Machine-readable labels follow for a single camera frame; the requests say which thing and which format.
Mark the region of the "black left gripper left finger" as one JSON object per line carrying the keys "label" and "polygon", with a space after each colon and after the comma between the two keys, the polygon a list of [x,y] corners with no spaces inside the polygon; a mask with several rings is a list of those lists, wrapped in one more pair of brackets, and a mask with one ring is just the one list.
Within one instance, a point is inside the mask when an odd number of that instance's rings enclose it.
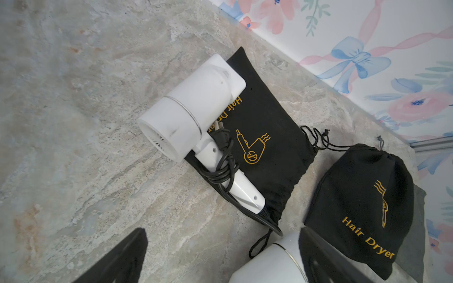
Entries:
{"label": "black left gripper left finger", "polygon": [[75,282],[138,283],[147,246],[145,229],[136,228]]}

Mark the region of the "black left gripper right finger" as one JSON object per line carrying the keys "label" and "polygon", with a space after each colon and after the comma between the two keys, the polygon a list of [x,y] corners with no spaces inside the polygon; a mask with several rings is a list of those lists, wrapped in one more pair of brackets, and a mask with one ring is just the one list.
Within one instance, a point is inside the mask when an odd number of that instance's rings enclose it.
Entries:
{"label": "black left gripper right finger", "polygon": [[300,231],[298,246],[310,283],[370,283],[371,280],[308,227]]}

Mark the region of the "plain black drawstring pouch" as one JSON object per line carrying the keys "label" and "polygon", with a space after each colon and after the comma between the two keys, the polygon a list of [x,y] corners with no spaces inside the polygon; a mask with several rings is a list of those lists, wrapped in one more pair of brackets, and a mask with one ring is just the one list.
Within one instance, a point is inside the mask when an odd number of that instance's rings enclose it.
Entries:
{"label": "plain black drawstring pouch", "polygon": [[304,225],[387,280],[413,222],[413,178],[399,156],[382,149],[322,142],[342,156],[318,183]]}

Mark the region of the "black pouch with gold logo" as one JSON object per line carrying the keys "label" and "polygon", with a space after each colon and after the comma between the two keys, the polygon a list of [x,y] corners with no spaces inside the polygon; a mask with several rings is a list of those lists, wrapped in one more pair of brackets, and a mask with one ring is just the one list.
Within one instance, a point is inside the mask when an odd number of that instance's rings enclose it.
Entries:
{"label": "black pouch with gold logo", "polygon": [[285,206],[301,177],[324,149],[344,152],[348,146],[329,141],[329,131],[298,126],[265,85],[239,48],[227,61],[246,82],[245,90],[219,116],[229,130],[225,142],[235,159],[235,169],[243,172],[265,198],[264,212],[253,219],[269,228],[249,250],[254,258],[257,246],[267,247],[278,227]]}

